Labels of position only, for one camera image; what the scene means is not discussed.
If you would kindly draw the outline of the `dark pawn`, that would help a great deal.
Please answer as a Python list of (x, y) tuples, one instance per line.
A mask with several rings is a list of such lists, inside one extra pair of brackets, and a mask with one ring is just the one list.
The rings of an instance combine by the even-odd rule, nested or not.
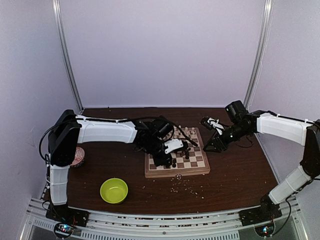
[(175, 158), (172, 160), (172, 167), (173, 168), (177, 167), (177, 160)]

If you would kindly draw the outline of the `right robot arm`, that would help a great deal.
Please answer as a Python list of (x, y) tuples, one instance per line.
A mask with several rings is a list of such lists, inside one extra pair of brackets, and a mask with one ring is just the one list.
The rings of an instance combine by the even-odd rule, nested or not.
[(203, 117), (201, 124), (214, 134), (204, 151), (221, 153), (230, 143), (252, 134), (267, 134), (295, 142), (304, 147), (298, 167), (260, 200), (256, 210), (259, 220), (268, 220), (292, 194), (302, 190), (320, 175), (320, 122), (283, 116), (270, 110), (249, 112), (240, 100), (225, 107), (232, 125), (218, 119)]

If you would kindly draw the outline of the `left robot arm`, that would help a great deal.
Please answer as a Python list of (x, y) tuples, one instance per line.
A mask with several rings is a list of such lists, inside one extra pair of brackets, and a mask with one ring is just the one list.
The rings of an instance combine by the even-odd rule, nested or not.
[(118, 142), (134, 144), (151, 154), (156, 166), (171, 165), (171, 152), (183, 146), (179, 139), (164, 140), (174, 130), (173, 124), (164, 118), (140, 117), (125, 119), (93, 118), (76, 115), (65, 110), (54, 126), (48, 129), (48, 158), (50, 201), (52, 213), (61, 222), (72, 218), (66, 207), (70, 165), (79, 144), (89, 142)]

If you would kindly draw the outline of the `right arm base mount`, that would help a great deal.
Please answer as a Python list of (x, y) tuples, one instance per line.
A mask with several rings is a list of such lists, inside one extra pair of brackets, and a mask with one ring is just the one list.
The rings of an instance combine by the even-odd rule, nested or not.
[(243, 227), (251, 226), (255, 233), (262, 238), (271, 237), (276, 230), (275, 219), (282, 216), (276, 207), (265, 209), (262, 206), (241, 210), (239, 218)]

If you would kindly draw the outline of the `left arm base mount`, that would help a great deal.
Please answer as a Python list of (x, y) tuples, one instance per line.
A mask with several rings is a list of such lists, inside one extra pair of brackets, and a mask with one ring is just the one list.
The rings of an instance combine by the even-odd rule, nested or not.
[(46, 211), (45, 217), (54, 220), (53, 233), (60, 239), (69, 238), (72, 234), (80, 231), (80, 227), (86, 227), (89, 219), (89, 212), (69, 208), (66, 216), (57, 214), (53, 209)]

